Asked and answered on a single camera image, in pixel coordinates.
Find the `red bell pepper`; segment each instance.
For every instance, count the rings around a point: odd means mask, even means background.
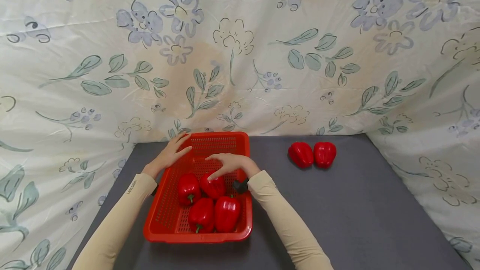
[[[211,233],[214,229],[214,205],[212,198],[200,198],[188,214],[190,229],[195,233]]]
[[[237,198],[222,196],[215,204],[215,228],[219,233],[231,233],[240,217],[241,204]]]
[[[293,143],[290,148],[288,148],[288,156],[302,169],[313,165],[312,148],[305,142]]]
[[[337,156],[337,148],[330,142],[319,142],[315,144],[313,151],[315,152],[315,164],[324,169],[330,167],[335,156]]]
[[[202,198],[200,183],[193,173],[180,176],[178,189],[180,204],[190,205]]]
[[[227,187],[225,185],[225,179],[220,176],[216,179],[208,180],[208,177],[215,171],[206,173],[200,178],[200,187],[208,195],[208,197],[217,200],[221,196],[227,193]]]

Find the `red plastic basket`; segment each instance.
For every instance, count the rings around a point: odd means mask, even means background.
[[[231,233],[199,233],[190,231],[188,213],[190,207],[181,206],[177,185],[184,173],[194,173],[198,179],[210,171],[218,170],[222,163],[218,160],[205,160],[214,153],[234,153],[250,156],[248,135],[243,132],[214,132],[192,134],[179,150],[193,146],[193,149],[165,169],[157,194],[150,207],[143,234],[150,242],[165,243],[224,243],[245,240],[252,231],[252,195],[250,192],[238,194],[233,181],[243,181],[245,173],[238,169],[224,175],[227,195],[233,194],[242,204],[239,222]]]

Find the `table surface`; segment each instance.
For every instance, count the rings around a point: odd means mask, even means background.
[[[337,146],[328,171],[300,170],[287,157],[294,141]],[[135,147],[88,230],[69,269],[92,233],[166,143]],[[365,135],[251,137],[251,157],[272,176],[303,218],[335,270],[468,270],[442,232]],[[253,203],[253,230],[243,242],[218,245],[149,243],[143,224],[153,198],[143,204],[115,270],[293,270],[268,216]]]

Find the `sleeve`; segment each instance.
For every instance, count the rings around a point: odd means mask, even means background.
[[[280,194],[265,170],[250,178],[248,187],[267,212],[297,270],[333,270],[310,229]]]
[[[143,201],[157,183],[146,174],[137,174],[110,213],[89,239],[72,270],[111,270],[127,239]]]

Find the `fabric backdrop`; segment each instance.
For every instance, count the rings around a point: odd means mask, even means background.
[[[1,2],[0,269],[65,269],[136,143],[222,130],[367,133],[480,269],[480,0]]]

